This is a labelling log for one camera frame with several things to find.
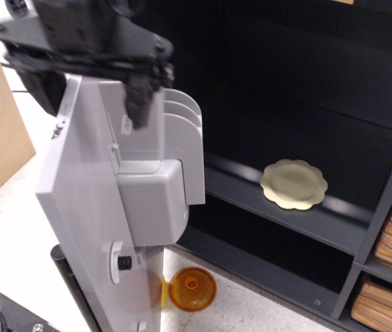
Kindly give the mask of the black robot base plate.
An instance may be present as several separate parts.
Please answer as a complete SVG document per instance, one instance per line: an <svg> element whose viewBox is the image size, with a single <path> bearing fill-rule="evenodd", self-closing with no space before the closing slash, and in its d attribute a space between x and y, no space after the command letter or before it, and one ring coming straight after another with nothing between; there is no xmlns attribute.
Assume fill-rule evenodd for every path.
<svg viewBox="0 0 392 332"><path fill-rule="evenodd" d="M0 293L0 311L11 331L59 332L51 323Z"/></svg>

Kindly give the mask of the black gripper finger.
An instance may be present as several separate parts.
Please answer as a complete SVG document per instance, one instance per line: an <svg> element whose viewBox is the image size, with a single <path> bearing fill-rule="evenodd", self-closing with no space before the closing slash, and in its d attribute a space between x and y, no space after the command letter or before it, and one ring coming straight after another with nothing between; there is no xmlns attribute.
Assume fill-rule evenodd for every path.
<svg viewBox="0 0 392 332"><path fill-rule="evenodd" d="M21 69L17 69L16 72L41 108L47 114L57 117L66 90L65 74L56 71L32 72Z"/></svg>
<svg viewBox="0 0 392 332"><path fill-rule="evenodd" d="M124 83L125 107L135 130L148 125L153 95L160 87L156 77L129 77Z"/></svg>

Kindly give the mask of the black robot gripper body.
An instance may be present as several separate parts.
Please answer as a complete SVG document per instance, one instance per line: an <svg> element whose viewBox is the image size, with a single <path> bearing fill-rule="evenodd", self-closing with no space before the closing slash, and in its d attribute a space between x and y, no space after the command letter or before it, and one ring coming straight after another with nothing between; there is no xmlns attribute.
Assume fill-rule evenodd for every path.
<svg viewBox="0 0 392 332"><path fill-rule="evenodd" d="M0 21L8 59L34 71L129 81L130 73L171 86L174 47L132 22L146 1L34 1L35 13Z"/></svg>

